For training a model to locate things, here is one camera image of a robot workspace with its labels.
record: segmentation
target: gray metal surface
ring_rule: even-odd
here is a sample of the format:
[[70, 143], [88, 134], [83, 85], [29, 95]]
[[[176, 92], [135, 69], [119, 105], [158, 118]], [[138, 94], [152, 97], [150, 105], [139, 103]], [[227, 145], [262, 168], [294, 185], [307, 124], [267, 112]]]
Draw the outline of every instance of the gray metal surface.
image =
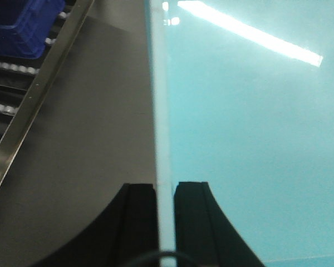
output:
[[96, 1], [0, 189], [0, 267], [86, 227], [124, 182], [154, 182], [144, 5]]

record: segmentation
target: blue bin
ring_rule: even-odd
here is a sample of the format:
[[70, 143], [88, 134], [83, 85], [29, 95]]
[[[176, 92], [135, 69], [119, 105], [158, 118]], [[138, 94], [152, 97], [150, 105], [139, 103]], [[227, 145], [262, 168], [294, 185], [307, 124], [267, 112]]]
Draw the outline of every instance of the blue bin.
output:
[[0, 56], [38, 58], [64, 0], [0, 0]]

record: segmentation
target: teal glass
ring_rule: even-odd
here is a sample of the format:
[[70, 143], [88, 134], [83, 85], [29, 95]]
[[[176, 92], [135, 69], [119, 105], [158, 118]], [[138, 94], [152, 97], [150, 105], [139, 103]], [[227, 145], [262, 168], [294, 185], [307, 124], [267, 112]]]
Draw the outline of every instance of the teal glass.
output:
[[173, 188], [207, 181], [266, 266], [334, 267], [334, 1], [150, 13], [162, 242]]

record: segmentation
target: metal frame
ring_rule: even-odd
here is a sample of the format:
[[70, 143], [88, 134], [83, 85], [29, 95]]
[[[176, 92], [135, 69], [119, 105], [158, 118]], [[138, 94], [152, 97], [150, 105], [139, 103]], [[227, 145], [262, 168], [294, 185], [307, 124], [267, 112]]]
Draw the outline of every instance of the metal frame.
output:
[[20, 107], [0, 141], [0, 186], [36, 118], [94, 0], [77, 0]]

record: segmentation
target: glass panel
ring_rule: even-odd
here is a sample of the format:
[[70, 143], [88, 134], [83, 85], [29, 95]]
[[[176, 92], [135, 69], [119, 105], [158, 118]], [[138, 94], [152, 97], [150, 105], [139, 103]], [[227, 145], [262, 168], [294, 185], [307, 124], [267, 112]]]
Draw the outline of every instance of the glass panel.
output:
[[209, 182], [266, 266], [334, 266], [334, 1], [160, 8], [174, 186]]

